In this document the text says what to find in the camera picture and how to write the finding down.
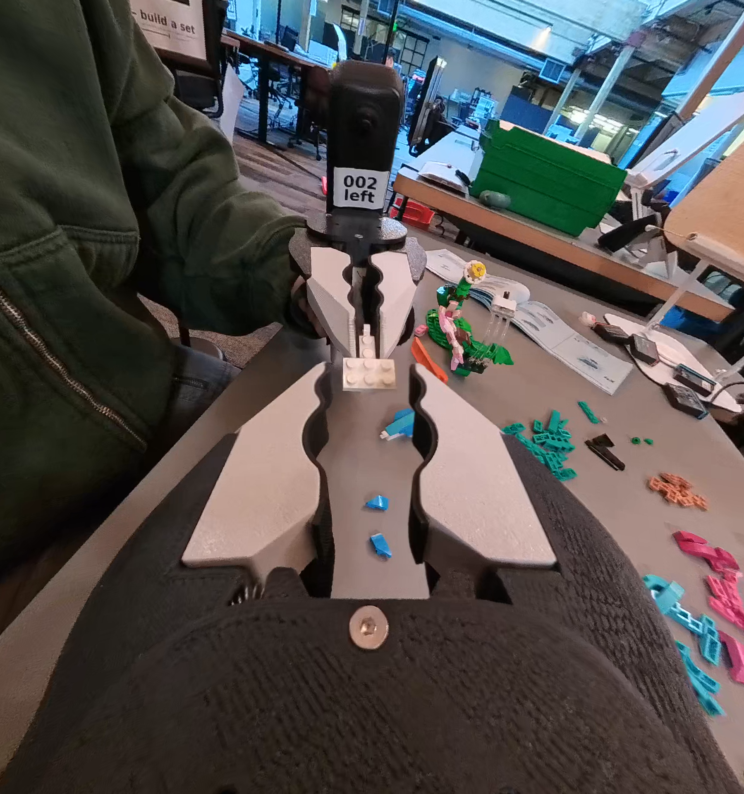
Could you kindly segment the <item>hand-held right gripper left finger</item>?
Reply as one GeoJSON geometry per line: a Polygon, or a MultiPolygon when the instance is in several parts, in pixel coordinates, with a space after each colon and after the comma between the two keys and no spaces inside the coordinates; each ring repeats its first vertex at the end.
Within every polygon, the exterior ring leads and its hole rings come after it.
{"type": "Polygon", "coordinates": [[[329,597],[335,541],[327,475],[330,365],[319,363],[243,423],[184,548],[191,569],[240,567],[265,584],[274,569],[300,574],[329,597]]]}

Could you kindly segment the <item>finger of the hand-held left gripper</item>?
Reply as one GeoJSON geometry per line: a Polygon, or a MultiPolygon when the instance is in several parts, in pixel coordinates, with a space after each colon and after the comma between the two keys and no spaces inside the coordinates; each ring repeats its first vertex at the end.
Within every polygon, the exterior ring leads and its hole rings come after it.
{"type": "Polygon", "coordinates": [[[310,308],[336,349],[356,349],[356,309],[345,278],[352,269],[350,256],[331,247],[311,247],[306,279],[310,308]]]}
{"type": "Polygon", "coordinates": [[[378,357],[388,359],[404,332],[417,285],[412,278],[406,253],[374,253],[370,263],[380,277],[377,283],[377,294],[380,296],[377,320],[378,357]]]}

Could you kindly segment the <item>white rectangular lego plate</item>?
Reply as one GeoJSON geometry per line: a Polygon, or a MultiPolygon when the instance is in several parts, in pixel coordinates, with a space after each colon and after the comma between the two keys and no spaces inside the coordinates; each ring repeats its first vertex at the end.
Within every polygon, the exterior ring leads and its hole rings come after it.
{"type": "Polygon", "coordinates": [[[348,358],[342,360],[345,392],[392,391],[397,387],[396,362],[392,359],[348,358]]]}

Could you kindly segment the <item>pile of coral lego pieces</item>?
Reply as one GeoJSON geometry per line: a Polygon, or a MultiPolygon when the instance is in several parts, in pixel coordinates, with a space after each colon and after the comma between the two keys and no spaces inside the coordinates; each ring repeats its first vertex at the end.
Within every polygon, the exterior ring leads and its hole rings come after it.
{"type": "Polygon", "coordinates": [[[649,490],[662,496],[664,501],[683,508],[709,509],[708,500],[694,491],[691,482],[670,472],[660,472],[647,479],[649,490]]]}

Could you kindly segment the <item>pile of azure lego pieces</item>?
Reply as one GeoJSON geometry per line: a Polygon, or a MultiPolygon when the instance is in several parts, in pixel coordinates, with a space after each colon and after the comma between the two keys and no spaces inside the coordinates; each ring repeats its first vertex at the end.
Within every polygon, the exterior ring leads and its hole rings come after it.
{"type": "MultiPolygon", "coordinates": [[[[678,582],[652,574],[643,576],[643,582],[660,613],[689,632],[696,640],[698,651],[706,664],[718,666],[722,641],[714,620],[705,613],[695,616],[683,607],[684,588],[678,582]]],[[[695,662],[692,649],[687,644],[679,640],[675,640],[675,643],[697,702],[708,716],[724,717],[725,711],[717,700],[719,682],[695,662]]]]}

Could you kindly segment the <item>pile of magenta lego pieces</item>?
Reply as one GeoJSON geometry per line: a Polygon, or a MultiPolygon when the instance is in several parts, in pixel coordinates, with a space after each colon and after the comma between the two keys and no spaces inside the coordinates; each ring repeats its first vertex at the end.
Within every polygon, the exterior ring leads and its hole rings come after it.
{"type": "MultiPolygon", "coordinates": [[[[704,560],[712,571],[707,577],[708,605],[719,617],[744,633],[744,600],[739,590],[742,571],[736,558],[723,548],[710,545],[704,538],[688,531],[672,535],[679,550],[704,560]]],[[[744,643],[730,634],[719,634],[730,661],[730,676],[744,686],[744,643]]]]}

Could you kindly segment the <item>person's left hand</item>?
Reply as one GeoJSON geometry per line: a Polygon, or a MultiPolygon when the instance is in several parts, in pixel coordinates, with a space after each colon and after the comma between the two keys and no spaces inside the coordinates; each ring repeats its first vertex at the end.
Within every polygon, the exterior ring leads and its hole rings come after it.
{"type": "Polygon", "coordinates": [[[306,282],[301,276],[292,284],[288,311],[294,330],[310,339],[327,338],[325,329],[308,302],[306,282]]]}

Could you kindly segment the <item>printed paper sheet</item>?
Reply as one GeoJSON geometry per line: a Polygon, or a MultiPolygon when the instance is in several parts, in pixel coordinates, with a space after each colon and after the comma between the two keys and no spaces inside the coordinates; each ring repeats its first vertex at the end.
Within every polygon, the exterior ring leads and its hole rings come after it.
{"type": "Polygon", "coordinates": [[[445,283],[458,283],[464,276],[467,263],[448,249],[426,251],[426,270],[445,283]]]}

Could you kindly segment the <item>red plastic bin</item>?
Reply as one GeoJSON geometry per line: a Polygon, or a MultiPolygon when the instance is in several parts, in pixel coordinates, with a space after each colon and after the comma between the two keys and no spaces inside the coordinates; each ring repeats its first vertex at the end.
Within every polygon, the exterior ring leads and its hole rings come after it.
{"type": "Polygon", "coordinates": [[[388,216],[395,220],[400,220],[406,225],[427,231],[433,223],[435,212],[430,207],[415,200],[398,196],[388,208],[388,216]]]}

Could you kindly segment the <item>dark office desk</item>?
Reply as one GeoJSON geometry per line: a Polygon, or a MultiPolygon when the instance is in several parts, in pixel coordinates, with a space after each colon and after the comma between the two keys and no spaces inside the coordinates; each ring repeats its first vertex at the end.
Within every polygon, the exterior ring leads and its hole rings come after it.
{"type": "Polygon", "coordinates": [[[236,132],[246,138],[255,138],[257,142],[270,147],[268,142],[268,105],[271,91],[271,78],[275,67],[287,67],[299,74],[299,99],[312,87],[314,79],[317,83],[330,84],[330,68],[314,61],[307,55],[299,55],[270,42],[257,41],[249,36],[224,29],[220,35],[220,44],[226,52],[232,52],[238,59],[246,58],[257,63],[258,122],[255,132],[246,132],[236,128],[236,132]]]}

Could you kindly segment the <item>person's dark trousers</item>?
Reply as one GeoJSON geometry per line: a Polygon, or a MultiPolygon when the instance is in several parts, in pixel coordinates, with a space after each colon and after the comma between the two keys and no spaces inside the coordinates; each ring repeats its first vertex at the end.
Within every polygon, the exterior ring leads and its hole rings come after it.
{"type": "Polygon", "coordinates": [[[166,454],[238,377],[241,369],[223,359],[175,344],[175,366],[165,416],[149,451],[166,454]]]}

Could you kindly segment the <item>black office chair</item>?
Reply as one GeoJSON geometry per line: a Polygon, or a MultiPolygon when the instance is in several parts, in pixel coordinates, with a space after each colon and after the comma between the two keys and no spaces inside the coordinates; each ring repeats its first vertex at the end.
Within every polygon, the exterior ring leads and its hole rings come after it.
{"type": "Polygon", "coordinates": [[[183,104],[197,110],[212,121],[218,121],[225,110],[223,89],[227,74],[228,61],[224,56],[218,58],[213,73],[206,74],[195,67],[176,65],[172,69],[174,96],[183,104]]]}

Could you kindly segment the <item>white flat tray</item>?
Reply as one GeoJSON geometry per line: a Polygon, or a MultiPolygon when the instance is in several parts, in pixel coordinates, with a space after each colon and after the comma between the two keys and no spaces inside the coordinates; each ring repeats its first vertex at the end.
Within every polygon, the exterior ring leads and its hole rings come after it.
{"type": "MultiPolygon", "coordinates": [[[[642,336],[644,334],[643,324],[621,317],[616,313],[604,313],[602,318],[606,324],[615,325],[628,335],[642,336]]],[[[637,366],[649,380],[658,385],[670,382],[676,383],[675,369],[679,364],[702,375],[704,378],[714,380],[714,374],[708,371],[704,364],[695,358],[695,355],[682,342],[657,330],[651,330],[647,336],[657,346],[659,362],[654,365],[638,362],[637,366]]]]}

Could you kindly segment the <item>person in green hoodie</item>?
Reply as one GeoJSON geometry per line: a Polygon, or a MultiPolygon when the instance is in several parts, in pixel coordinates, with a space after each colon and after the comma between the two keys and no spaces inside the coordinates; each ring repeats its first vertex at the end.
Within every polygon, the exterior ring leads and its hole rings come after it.
{"type": "Polygon", "coordinates": [[[129,2],[0,2],[0,619],[165,416],[175,345],[113,134],[127,81],[161,73],[174,96],[129,2]]]}

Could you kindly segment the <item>tan folding table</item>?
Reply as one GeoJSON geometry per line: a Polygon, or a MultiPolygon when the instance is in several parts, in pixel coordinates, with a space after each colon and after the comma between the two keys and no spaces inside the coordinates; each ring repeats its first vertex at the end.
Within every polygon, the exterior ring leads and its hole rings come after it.
{"type": "MultiPolygon", "coordinates": [[[[717,98],[654,152],[628,169],[626,184],[633,191],[652,188],[743,120],[744,91],[717,98]]],[[[707,267],[715,267],[744,282],[744,143],[671,210],[663,225],[663,235],[677,250],[697,257],[698,263],[654,314],[645,332],[652,332],[660,325],[667,311],[685,293],[691,292],[707,267]]]]}

